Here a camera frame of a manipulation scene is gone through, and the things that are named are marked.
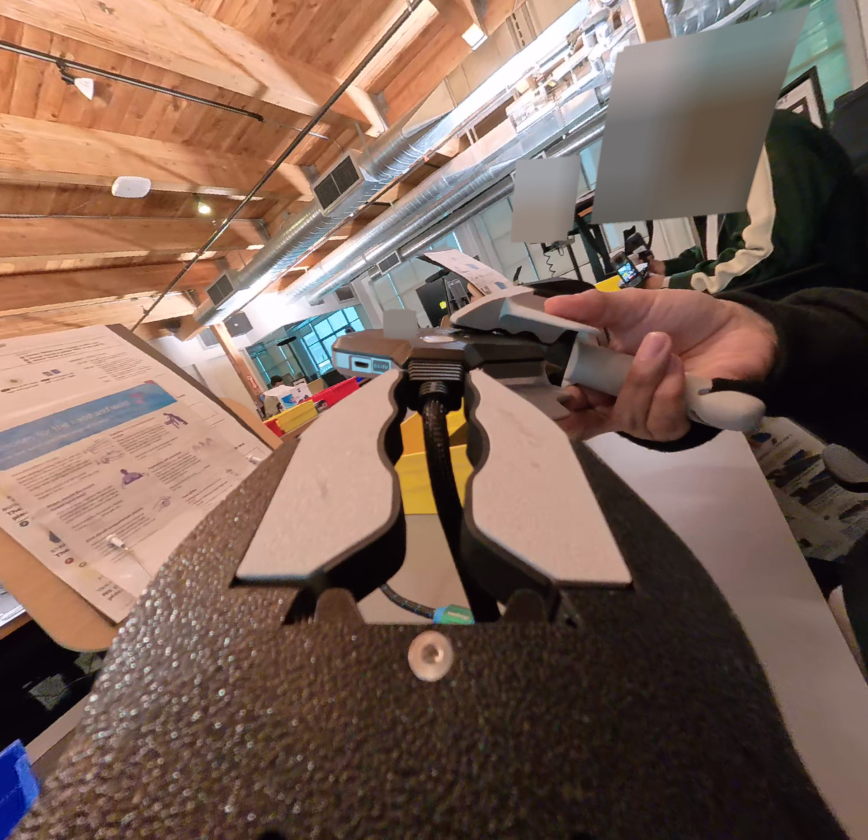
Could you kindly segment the black monitor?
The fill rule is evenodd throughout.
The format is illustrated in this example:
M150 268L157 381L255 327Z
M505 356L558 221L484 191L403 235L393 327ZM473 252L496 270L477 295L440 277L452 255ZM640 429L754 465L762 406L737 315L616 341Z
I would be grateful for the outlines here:
M443 318L450 317L471 301L468 282L453 272L429 278L416 289L421 306L433 327L441 325Z

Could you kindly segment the yellow plastic bin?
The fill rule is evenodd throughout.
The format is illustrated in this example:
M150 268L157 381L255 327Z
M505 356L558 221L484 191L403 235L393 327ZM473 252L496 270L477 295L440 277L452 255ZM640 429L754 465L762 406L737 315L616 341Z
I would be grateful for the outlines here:
M281 435L286 435L307 425L318 416L317 403L313 399L308 399L284 412L279 412L274 417L274 425L280 430Z
M453 474L459 499L464 502L465 488L472 474L472 464L467 456L467 428L462 410L447 415L447 429L450 434ZM415 412L410 413L401 423L400 430L404 451L395 469L405 513L410 516L436 515L438 510L429 479L421 416Z

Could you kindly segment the wooden document stand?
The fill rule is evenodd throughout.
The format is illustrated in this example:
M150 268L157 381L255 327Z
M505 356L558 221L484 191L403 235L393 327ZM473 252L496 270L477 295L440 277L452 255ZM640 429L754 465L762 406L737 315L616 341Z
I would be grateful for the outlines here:
M281 440L259 421L251 409L232 399L217 398L199 379L185 372L123 325L74 328L53 333L52 337L65 342L71 341L74 335L102 331L112 332L120 340L156 361L187 388L195 390L196 394L189 394L188 400L210 401L222 419L232 416L234 422L257 436L259 444L267 451L272 452L280 447ZM103 650L111 644L119 624L95 609L6 528L2 528L1 557L2 587L22 604L29 617L57 644L63 648L81 651Z

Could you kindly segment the blue plastic bin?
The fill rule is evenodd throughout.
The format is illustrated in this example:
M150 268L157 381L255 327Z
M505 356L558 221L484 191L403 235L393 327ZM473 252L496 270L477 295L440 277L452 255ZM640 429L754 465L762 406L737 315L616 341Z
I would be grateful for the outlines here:
M40 791L27 749L16 739L1 752L1 833L6 837L36 801Z

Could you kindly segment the person's right forearm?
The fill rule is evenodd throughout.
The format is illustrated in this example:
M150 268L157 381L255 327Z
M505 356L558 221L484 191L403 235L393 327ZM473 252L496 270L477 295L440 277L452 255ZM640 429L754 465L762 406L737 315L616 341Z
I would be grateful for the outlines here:
M714 390L761 400L828 444L867 455L867 294L819 287L767 300L742 292L727 301L764 318L776 351L763 379L715 379Z

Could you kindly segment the red plastic bin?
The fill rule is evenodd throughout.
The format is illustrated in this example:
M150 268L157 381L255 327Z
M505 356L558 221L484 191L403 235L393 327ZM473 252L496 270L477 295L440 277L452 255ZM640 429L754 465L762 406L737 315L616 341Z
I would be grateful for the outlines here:
M313 400L317 403L317 408L318 408L319 415L320 415L321 413L323 413L323 412L325 412L326 410L330 409L332 406L336 405L336 404L337 404L338 402L340 402L341 400L343 400L343 399L345 399L346 397L348 397L350 394L353 393L353 391L358 390L358 389L359 389L359 381L358 381L358 379L355 379L355 378L346 379L346 380L344 380L343 382L341 382L341 383L339 383L339 384L337 384L337 385L333 385L333 386L328 387L328 388L326 388L326 389L324 389L324 390L321 390L320 392L313 393L309 399L313 399ZM291 407L293 407L293 405L292 405L292 406L289 406L289 407L286 408L286 409L284 409L282 412L286 411L287 409L289 409L289 408L291 408ZM313 421L309 422L307 425L305 425L305 426L299 428L298 430L296 430L296 431L294 431L294 432L291 432L291 433L286 434L286 435L281 435L280 430L278 430L278 429L275 427L275 425L274 425L274 417L266 419L266 421L264 422L264 424L265 424L266 428L268 428L268 429L269 429L273 434L275 434L277 437L281 437L281 436L297 436L297 435L300 434L300 433L301 433L301 432L302 432L302 431L303 431L303 430L304 430L304 429L305 429L309 424L311 424L311 423L314 421L314 420L313 420Z

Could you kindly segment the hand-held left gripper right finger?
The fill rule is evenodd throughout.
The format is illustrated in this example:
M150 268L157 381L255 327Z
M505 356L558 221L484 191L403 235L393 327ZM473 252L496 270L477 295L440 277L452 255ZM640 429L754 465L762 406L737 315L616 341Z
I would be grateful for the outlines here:
M569 438L484 370L466 377L462 560L499 602L518 590L630 587L632 577Z

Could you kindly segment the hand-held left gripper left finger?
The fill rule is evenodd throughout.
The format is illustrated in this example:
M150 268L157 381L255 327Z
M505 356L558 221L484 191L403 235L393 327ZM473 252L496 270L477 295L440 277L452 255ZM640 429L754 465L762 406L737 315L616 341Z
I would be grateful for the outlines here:
M321 596L368 596L401 568L406 523L403 452L392 369L304 431L236 571L244 584L288 584Z

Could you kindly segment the black framed poster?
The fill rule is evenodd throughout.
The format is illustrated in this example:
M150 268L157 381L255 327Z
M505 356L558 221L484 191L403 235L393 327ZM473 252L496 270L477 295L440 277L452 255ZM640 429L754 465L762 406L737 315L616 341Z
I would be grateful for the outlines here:
M798 114L810 120L819 129L829 128L826 103L816 65L812 65L780 91L775 108Z

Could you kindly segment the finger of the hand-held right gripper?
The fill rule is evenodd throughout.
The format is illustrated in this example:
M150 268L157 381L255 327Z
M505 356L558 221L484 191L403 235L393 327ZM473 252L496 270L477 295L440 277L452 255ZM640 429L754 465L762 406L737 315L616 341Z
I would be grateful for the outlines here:
M509 390L513 390L515 394L534 405L553 421L560 422L570 416L570 410L565 405L569 398L566 390L552 385L546 374L532 376L520 373L517 376L495 376L491 373L490 376Z
M530 287L505 288L457 310L451 314L450 324L478 332L532 335L547 345L566 333L590 345L604 343L598 329L546 313L546 301Z

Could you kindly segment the person's right hand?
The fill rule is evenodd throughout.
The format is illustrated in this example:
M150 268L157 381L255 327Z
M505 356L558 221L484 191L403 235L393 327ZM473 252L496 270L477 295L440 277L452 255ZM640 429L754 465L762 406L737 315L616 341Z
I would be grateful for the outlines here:
M629 289L552 297L548 314L609 334L609 346L633 357L616 398L568 388L570 415L559 422L581 441L606 433L671 443L691 430L686 375L760 381L773 366L772 325L750 308L701 292Z

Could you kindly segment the printed instruction sheets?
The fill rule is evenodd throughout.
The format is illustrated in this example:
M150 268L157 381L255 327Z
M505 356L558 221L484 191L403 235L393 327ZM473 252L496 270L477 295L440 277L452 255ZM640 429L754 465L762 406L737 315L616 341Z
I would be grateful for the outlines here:
M115 628L277 444L121 326L4 338L1 383L2 584L36 619L17 549Z

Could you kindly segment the printed paper sheet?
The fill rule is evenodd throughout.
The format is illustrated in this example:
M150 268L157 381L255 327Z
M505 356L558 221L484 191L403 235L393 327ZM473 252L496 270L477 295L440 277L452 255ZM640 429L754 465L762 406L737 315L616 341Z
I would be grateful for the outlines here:
M838 483L816 437L768 418L747 441L805 557L840 559L866 536L866 493Z

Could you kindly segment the white paper sign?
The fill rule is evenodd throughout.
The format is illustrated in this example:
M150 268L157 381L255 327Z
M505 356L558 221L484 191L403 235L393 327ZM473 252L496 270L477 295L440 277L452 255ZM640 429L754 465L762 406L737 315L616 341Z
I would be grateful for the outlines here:
M514 287L512 281L482 261L455 249L429 252L425 258L441 267L463 277L481 297L508 291Z

